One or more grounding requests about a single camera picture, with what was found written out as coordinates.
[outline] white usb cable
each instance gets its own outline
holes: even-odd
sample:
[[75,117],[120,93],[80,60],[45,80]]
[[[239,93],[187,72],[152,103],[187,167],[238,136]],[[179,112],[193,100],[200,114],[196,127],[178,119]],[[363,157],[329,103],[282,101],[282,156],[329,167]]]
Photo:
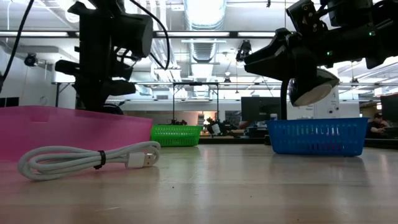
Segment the white usb cable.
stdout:
[[[125,163],[126,168],[154,165],[160,157],[158,142],[141,142],[105,151],[106,164]],[[67,146],[47,146],[33,149],[18,162],[18,171],[30,180],[53,180],[75,174],[79,170],[101,165],[100,152]]]

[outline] person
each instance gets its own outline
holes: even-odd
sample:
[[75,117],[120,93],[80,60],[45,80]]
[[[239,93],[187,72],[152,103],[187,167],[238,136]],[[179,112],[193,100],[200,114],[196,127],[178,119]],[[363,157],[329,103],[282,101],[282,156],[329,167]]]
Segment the person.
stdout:
[[366,138],[382,138],[382,133],[386,127],[388,127],[388,124],[383,120],[382,114],[376,113],[373,119],[368,122]]

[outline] computer monitor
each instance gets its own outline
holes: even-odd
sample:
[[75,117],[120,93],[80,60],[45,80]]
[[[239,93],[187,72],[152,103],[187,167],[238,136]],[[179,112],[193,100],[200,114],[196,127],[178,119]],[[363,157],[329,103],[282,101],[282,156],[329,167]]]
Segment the computer monitor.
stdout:
[[267,121],[271,114],[280,118],[279,97],[242,97],[242,121]]
[[381,96],[383,119],[398,122],[398,95]]

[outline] plastic basket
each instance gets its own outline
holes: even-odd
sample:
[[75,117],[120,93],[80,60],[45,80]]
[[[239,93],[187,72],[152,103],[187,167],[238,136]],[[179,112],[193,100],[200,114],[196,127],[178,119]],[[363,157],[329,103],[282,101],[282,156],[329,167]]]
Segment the plastic basket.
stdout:
[[359,156],[362,154],[367,118],[268,121],[274,152]]
[[151,139],[162,147],[196,146],[199,143],[201,126],[155,125]]

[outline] wooden table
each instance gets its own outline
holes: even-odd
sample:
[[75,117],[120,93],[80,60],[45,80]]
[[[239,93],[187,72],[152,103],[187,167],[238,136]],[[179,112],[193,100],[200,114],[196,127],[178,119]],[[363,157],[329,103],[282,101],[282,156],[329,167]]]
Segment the wooden table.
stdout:
[[398,152],[275,155],[264,145],[165,148],[155,167],[110,165],[30,182],[0,163],[1,223],[397,223]]

